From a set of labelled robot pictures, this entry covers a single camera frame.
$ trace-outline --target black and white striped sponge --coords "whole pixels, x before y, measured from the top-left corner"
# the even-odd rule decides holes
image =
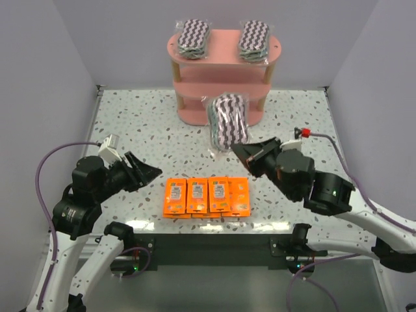
[[[268,57],[270,27],[262,21],[251,20],[244,24],[239,40],[240,57],[247,62],[259,62]]]
[[[206,55],[209,24],[199,19],[188,19],[177,39],[179,54],[187,59],[200,59]]]
[[[232,144],[248,142],[247,108],[244,96],[231,93],[222,94],[208,104],[211,144],[216,150],[229,151]]]

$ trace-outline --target shelf tier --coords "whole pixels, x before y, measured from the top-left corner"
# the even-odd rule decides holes
[[[184,99],[185,108],[178,109],[179,118],[189,125],[207,125],[207,112],[201,100]],[[257,110],[257,101],[251,101],[248,110],[248,125],[256,125],[263,117],[264,111]]]
[[[224,92],[247,94],[250,100],[267,96],[270,84],[263,82],[261,68],[186,67],[181,70],[181,82],[174,81],[175,91],[184,98],[213,98]]]
[[[249,66],[265,67],[274,63],[281,53],[279,40],[275,36],[270,36],[268,64],[260,62],[257,64],[247,63],[239,57],[238,42],[240,40],[240,30],[235,29],[213,29],[208,39],[207,57],[200,60],[187,60],[177,54],[177,38],[179,34],[173,35],[168,41],[168,52],[171,59],[183,65],[220,65],[220,66]]]

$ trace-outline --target cable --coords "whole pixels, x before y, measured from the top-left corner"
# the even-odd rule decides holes
[[[315,267],[315,266],[317,266],[317,265],[323,265],[323,264],[325,264],[325,263],[329,263],[329,262],[334,262],[334,261],[339,261],[339,260],[344,260],[344,259],[350,259],[350,258],[354,258],[354,257],[357,257],[357,256],[359,256],[359,254],[357,254],[357,253],[353,253],[352,255],[343,255],[343,256],[341,256],[341,257],[336,257],[336,258],[331,258],[331,259],[325,259],[325,260],[320,260],[320,261],[317,261],[317,262],[314,262],[314,263],[310,263],[310,264],[308,264],[308,265],[306,265],[306,266],[304,266],[303,268],[301,268],[298,272],[296,272],[296,274],[292,277],[292,280],[291,280],[291,282],[289,283],[289,286],[288,286],[288,288],[287,288],[287,292],[286,292],[286,308],[287,308],[287,311],[288,312],[292,312],[292,307],[291,307],[291,293],[292,293],[292,288],[293,288],[293,283],[294,283],[294,281],[297,279],[297,278],[302,278],[301,276],[300,276],[300,274],[303,272],[303,271],[305,271],[305,270],[307,270],[307,269],[309,269],[309,268],[311,268],[311,267]],[[331,298],[331,300],[332,300],[332,302],[334,302],[334,305],[335,305],[335,308],[336,309],[338,309],[337,311],[339,311],[339,306],[338,306],[338,304],[336,304],[336,302],[335,302],[335,298],[329,293],[329,291],[327,291],[323,286],[321,286],[321,285],[316,285],[317,284],[317,282],[315,282],[315,283],[313,283],[315,286],[317,286],[317,287],[319,287],[320,289],[322,289],[325,293],[327,293],[329,296],[330,296],[330,298]]]
[[[44,284],[42,285],[42,289],[40,290],[39,294],[39,300],[36,305],[37,310],[40,310],[42,308],[42,302],[44,301],[44,296],[46,293],[47,285],[49,283],[49,280],[52,276],[53,267],[55,266],[55,261],[57,260],[57,253],[58,253],[58,237],[57,237],[57,231],[55,230],[55,227],[53,226],[51,215],[49,214],[49,211],[47,210],[45,201],[42,197],[42,193],[40,192],[40,170],[42,169],[44,163],[46,160],[55,152],[58,150],[61,150],[62,148],[67,148],[69,146],[76,146],[76,145],[95,145],[100,146],[99,143],[94,142],[74,142],[74,143],[68,143],[63,144],[61,146],[58,146],[57,148],[52,149],[48,154],[45,155],[45,157],[40,161],[38,168],[36,169],[36,175],[34,177],[34,185],[36,187],[36,195],[38,196],[38,200],[40,203],[40,206],[42,207],[42,210],[44,211],[47,223],[49,225],[49,228],[51,230],[52,235],[52,241],[53,241],[53,247],[52,247],[52,259],[51,264],[49,266],[49,269],[47,271]]]
[[[403,229],[404,231],[410,232],[412,234],[416,233],[416,229],[412,229],[408,226],[405,226],[404,224],[401,224],[400,222],[397,222],[396,220],[393,220],[392,218],[390,218],[386,214],[384,214],[382,212],[380,212],[380,213],[378,212],[377,207],[371,202],[370,198],[367,196],[367,193],[364,191],[364,188],[361,185],[361,183],[350,173],[350,171],[346,167],[346,163],[343,159],[343,156],[341,155],[341,152],[339,151],[339,149],[337,147],[337,144],[335,143],[335,141],[332,137],[330,137],[329,135],[322,134],[322,133],[310,133],[310,136],[311,137],[327,138],[332,143],[332,146],[335,149],[335,152],[337,153],[337,156],[339,158],[339,161],[341,162],[341,165],[343,166],[343,169],[344,169],[345,173],[356,184],[357,189],[361,193],[361,197],[364,199],[364,202],[371,208],[371,210],[377,212],[384,220],[386,220],[389,223],[397,226],[398,228]]]
[[[126,275],[126,276],[121,275],[121,278],[135,278],[135,277],[141,275],[141,273],[143,273],[144,271],[146,271],[146,269],[149,267],[151,255],[150,255],[149,250],[147,250],[147,249],[145,249],[143,247],[133,247],[133,248],[124,250],[120,255],[126,254],[128,252],[133,252],[135,250],[141,251],[141,252],[146,252],[147,255],[148,255],[148,260],[146,261],[146,264],[143,266],[143,268],[140,271],[135,272],[135,273],[133,273],[131,275]]]
[[[337,300],[335,299],[335,297],[333,296],[333,294],[330,293],[329,290],[327,290],[324,286],[322,286],[317,281],[314,281],[313,279],[306,278],[305,281],[308,282],[308,283],[310,283],[310,284],[312,284],[312,285],[314,285],[314,286],[316,286],[316,287],[318,287],[320,290],[322,290],[324,293],[326,293],[328,295],[328,297],[330,297],[333,305],[335,306],[336,312],[341,312],[341,309],[339,308],[339,305],[338,305]]]

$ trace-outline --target gray wall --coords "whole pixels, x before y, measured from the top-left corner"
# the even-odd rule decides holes
[[[36,199],[40,159],[84,140],[94,83],[51,0],[0,1],[0,311],[25,307],[47,224]],[[81,150],[46,164],[42,190],[53,208]]]
[[[166,87],[166,43],[176,19],[208,19],[215,28],[257,18],[276,26],[283,51],[279,88],[328,86],[377,0],[54,0],[92,77],[113,88]]]
[[[371,198],[416,219],[416,1],[379,0],[329,89],[345,157]],[[416,276],[391,274],[404,306]]]
[[[122,282],[105,274],[88,312],[287,312],[291,273],[266,267],[160,266]],[[334,295],[342,312],[387,312],[371,260],[328,263],[313,280]],[[297,281],[292,312],[334,312],[328,295]]]

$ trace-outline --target white wall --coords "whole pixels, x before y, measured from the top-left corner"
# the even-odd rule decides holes
[[[345,157],[371,198],[416,220],[416,1],[379,0],[328,90]],[[416,275],[391,274],[404,311]]]
[[[47,237],[37,164],[55,146],[85,139],[95,86],[52,0],[0,1],[0,42],[0,311],[11,312],[27,304]],[[50,209],[80,152],[46,164]]]
[[[328,86],[377,0],[54,0],[92,77],[113,88],[171,87],[166,43],[175,20],[233,29],[257,18],[276,26],[280,88]]]

